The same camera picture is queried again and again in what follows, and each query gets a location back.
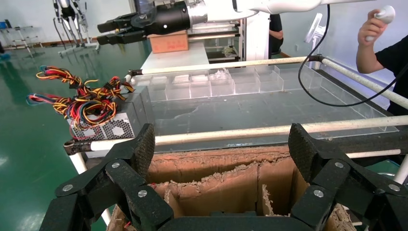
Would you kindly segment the operator hand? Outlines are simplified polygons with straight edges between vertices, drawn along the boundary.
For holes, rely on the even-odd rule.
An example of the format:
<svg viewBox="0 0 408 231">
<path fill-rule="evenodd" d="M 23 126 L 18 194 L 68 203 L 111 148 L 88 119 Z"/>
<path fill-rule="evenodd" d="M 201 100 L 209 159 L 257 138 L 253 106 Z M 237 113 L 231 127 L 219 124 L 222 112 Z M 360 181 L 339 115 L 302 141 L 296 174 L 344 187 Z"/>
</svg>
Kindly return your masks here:
<svg viewBox="0 0 408 231">
<path fill-rule="evenodd" d="M 359 46 L 373 46 L 375 40 L 386 30 L 388 24 L 375 17 L 375 14 L 379 12 L 379 9 L 375 9 L 368 13 L 367 21 L 358 32 Z"/>
</svg>

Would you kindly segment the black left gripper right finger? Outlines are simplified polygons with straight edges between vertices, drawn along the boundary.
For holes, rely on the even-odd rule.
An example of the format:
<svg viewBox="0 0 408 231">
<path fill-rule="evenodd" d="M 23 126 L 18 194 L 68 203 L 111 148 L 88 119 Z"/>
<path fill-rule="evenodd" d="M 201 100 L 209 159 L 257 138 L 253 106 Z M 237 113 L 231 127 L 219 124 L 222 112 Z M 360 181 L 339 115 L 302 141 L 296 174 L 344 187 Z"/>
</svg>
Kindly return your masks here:
<svg viewBox="0 0 408 231">
<path fill-rule="evenodd" d="M 407 230 L 405 186 L 356 164 L 336 145 L 312 138 L 301 124 L 292 124 L 288 146 L 309 184 L 292 207 L 292 218 L 321 231 L 334 207 L 341 204 L 371 231 Z"/>
</svg>

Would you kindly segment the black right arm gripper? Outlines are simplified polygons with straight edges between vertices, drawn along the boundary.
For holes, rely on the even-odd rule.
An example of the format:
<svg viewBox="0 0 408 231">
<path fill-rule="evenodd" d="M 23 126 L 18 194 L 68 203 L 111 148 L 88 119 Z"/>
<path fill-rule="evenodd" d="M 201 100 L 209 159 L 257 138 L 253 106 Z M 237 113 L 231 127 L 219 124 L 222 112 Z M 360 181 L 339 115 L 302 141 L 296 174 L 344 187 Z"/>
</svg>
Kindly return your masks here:
<svg viewBox="0 0 408 231">
<path fill-rule="evenodd" d="M 130 44 L 144 41 L 148 35 L 166 35 L 191 26 L 187 5 L 183 1 L 170 6 L 158 5 L 150 11 L 118 16 L 97 25 L 102 35 L 96 38 L 100 45 Z"/>
</svg>

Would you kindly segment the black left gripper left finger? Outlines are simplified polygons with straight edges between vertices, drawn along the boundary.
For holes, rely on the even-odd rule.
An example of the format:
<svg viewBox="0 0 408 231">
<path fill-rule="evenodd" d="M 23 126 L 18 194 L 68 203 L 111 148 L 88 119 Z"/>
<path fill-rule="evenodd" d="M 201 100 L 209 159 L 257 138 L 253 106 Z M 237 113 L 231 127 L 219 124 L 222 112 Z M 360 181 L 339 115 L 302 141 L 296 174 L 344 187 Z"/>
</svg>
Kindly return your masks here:
<svg viewBox="0 0 408 231">
<path fill-rule="evenodd" d="M 152 124 L 115 144 L 95 167 L 61 184 L 40 229 L 89 231 L 103 211 L 119 206 L 139 231 L 157 231 L 173 219 L 172 208 L 146 182 L 155 148 Z"/>
</svg>

